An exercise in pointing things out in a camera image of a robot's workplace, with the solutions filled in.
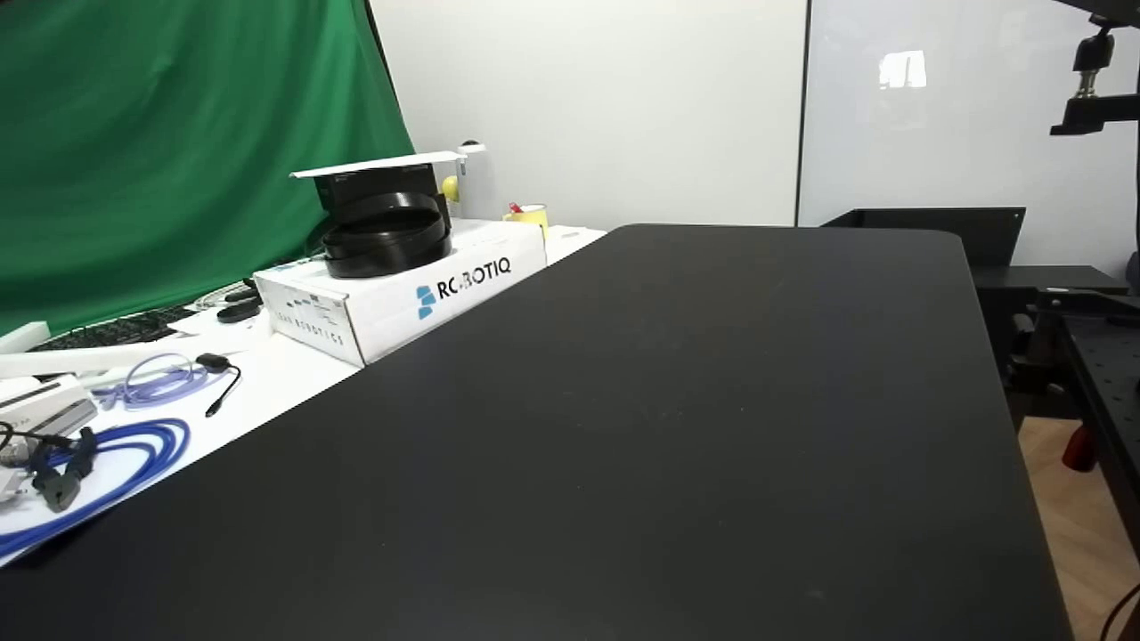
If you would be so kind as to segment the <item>whiteboard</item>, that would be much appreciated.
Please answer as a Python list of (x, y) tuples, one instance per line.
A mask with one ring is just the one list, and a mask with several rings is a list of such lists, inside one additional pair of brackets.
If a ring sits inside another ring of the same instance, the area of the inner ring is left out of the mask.
[(1094, 33), (1054, 0), (811, 0), (798, 224), (853, 208), (1025, 206), (1013, 263), (1122, 276), (1135, 123), (1050, 133)]

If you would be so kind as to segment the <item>white block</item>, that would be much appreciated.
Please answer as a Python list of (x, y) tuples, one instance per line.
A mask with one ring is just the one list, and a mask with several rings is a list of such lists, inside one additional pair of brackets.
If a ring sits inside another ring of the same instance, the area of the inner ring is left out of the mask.
[(34, 346), (44, 344), (50, 336), (52, 332), (44, 320), (26, 323), (0, 336), (0, 354), (28, 352)]

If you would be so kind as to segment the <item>yellow mug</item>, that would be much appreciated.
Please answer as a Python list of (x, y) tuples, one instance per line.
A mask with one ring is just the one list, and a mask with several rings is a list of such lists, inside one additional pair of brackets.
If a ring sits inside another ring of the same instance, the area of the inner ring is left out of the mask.
[(508, 202), (508, 211), (502, 216), (504, 222), (511, 224), (534, 224), (542, 228), (542, 236), (546, 240), (549, 235), (549, 219), (547, 219), (547, 206), (542, 203), (526, 204), (520, 206), (516, 202)]

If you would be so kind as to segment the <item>white table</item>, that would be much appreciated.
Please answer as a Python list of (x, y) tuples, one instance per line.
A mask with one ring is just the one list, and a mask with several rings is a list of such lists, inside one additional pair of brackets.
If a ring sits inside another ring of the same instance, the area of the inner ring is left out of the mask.
[[(601, 237), (553, 227), (546, 267)], [(195, 339), (178, 352), (122, 368), (0, 380), (5, 393), (74, 375), (99, 409), (89, 425), (98, 441), (93, 471), (59, 514), (32, 484), (28, 455), (39, 435), (0, 423), (0, 567), (361, 370), (274, 332), (264, 305), (236, 328), (223, 328), (215, 313), (192, 316), (192, 328), (176, 323), (174, 339)]]

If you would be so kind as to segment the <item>white cardboard box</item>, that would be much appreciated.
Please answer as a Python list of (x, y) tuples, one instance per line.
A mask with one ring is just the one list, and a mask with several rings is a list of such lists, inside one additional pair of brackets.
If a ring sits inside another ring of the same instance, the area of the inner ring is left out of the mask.
[(333, 279), (321, 260), (254, 273), (272, 331), (363, 368), (546, 267), (537, 224), (457, 219), (451, 253), (378, 279)]

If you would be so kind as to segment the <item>black clamp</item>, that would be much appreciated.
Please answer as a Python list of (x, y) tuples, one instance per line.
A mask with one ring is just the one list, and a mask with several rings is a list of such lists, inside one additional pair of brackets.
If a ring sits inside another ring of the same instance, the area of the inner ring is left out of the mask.
[[(93, 471), (98, 441), (93, 429), (81, 427), (78, 439), (64, 435), (44, 435), (39, 438), (36, 448), (28, 455), (28, 470), (32, 472), (32, 484), (40, 492), (47, 508), (59, 514), (72, 506), (78, 498), (83, 479)], [(52, 455), (68, 455), (68, 464), (64, 471), (52, 465)]]

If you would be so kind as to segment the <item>white long bar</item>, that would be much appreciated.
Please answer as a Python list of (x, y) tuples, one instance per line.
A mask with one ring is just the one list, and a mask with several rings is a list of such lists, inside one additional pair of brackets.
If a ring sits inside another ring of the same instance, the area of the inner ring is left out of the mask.
[(178, 352), (195, 344), (195, 339), (172, 339), (150, 344), (96, 346), (52, 352), (0, 354), (0, 380), (36, 375), (114, 370), (162, 352)]

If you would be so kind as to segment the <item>white device box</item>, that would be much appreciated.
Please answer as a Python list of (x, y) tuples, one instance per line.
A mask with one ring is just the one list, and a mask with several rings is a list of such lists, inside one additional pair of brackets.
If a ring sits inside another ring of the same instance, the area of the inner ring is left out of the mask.
[(98, 413), (93, 396), (74, 375), (0, 393), (0, 423), (11, 425), (16, 433), (70, 437), (90, 425)]

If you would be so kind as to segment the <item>red knob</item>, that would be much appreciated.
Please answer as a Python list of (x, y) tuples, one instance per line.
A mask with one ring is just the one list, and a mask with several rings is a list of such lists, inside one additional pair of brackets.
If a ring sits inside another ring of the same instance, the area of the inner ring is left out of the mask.
[(1098, 459), (1096, 459), (1094, 431), (1088, 425), (1076, 425), (1062, 451), (1062, 465), (1074, 472), (1088, 474), (1096, 470), (1096, 464)]

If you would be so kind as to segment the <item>stack of black round rings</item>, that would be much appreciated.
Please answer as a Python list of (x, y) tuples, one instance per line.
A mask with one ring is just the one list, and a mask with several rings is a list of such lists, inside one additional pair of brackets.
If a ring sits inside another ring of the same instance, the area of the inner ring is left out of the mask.
[(451, 219), (435, 198), (397, 190), (329, 209), (321, 236), (333, 279), (378, 279), (451, 254)]

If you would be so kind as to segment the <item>white flat sheet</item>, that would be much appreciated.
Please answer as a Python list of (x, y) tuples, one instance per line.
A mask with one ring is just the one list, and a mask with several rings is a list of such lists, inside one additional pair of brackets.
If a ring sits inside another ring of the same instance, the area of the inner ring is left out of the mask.
[(459, 161), (467, 155), (459, 151), (430, 151), (430, 153), (407, 155), (407, 157), (394, 159), (370, 159), (370, 161), (337, 164), (337, 167), (321, 167), (321, 169), (309, 169), (290, 172), (290, 178), (314, 179), (327, 177), (327, 175), (352, 175), (378, 169), (399, 169), (399, 167), (416, 167), (417, 164), (439, 164)]

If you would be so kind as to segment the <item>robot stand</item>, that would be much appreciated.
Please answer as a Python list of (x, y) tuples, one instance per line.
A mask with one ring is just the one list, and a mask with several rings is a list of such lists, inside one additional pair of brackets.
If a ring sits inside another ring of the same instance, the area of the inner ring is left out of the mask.
[(1140, 297), (1039, 289), (1015, 326), (1021, 349), (1003, 378), (1013, 425), (1049, 401), (1072, 406), (1140, 559)]

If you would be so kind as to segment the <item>black box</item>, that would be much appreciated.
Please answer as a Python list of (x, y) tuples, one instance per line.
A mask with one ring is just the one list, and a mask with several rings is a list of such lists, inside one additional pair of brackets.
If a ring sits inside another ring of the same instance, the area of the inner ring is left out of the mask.
[(314, 177), (319, 203), (337, 224), (361, 224), (378, 216), (441, 211), (431, 164), (381, 167)]

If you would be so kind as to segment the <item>black keyboard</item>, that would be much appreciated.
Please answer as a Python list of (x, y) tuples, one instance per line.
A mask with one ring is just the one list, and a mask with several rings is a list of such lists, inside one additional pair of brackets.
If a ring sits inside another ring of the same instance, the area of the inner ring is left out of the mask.
[(196, 310), (184, 307), (166, 307), (147, 313), (135, 313), (115, 320), (105, 320), (82, 328), (72, 328), (59, 336), (32, 346), (28, 352), (57, 352), (98, 348), (98, 346), (147, 344), (164, 336), (176, 334), (171, 325), (196, 315)]

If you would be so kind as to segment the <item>green backdrop cloth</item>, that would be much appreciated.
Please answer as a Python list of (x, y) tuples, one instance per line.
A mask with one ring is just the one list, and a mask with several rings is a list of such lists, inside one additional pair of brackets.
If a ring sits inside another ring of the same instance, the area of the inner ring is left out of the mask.
[(368, 0), (0, 0), (0, 333), (298, 258), (292, 172), (413, 151)]

